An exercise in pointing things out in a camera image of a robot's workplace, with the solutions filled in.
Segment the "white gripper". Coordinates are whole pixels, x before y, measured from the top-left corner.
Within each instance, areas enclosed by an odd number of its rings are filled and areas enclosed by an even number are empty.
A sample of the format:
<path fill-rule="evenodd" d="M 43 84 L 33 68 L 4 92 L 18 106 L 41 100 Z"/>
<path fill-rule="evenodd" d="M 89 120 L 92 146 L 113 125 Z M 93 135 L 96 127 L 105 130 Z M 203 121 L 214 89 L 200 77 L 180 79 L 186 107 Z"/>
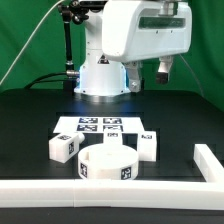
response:
<path fill-rule="evenodd" d="M 109 0 L 102 16 L 102 50 L 109 60 L 128 62 L 129 90 L 140 91 L 142 64 L 138 60 L 160 57 L 156 83 L 167 84 L 173 65 L 170 55 L 189 50 L 191 31 L 187 2 Z"/>

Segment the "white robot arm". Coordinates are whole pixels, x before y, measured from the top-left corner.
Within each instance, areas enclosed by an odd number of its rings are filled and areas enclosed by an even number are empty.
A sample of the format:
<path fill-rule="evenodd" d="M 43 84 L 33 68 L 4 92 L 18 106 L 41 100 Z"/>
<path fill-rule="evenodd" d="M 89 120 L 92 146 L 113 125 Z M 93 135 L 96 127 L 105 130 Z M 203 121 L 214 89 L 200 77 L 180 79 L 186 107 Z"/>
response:
<path fill-rule="evenodd" d="M 77 0 L 85 23 L 86 59 L 77 95 L 111 102 L 142 88 L 141 62 L 160 61 L 156 82 L 169 81 L 173 57 L 189 50 L 192 12 L 183 0 Z"/>

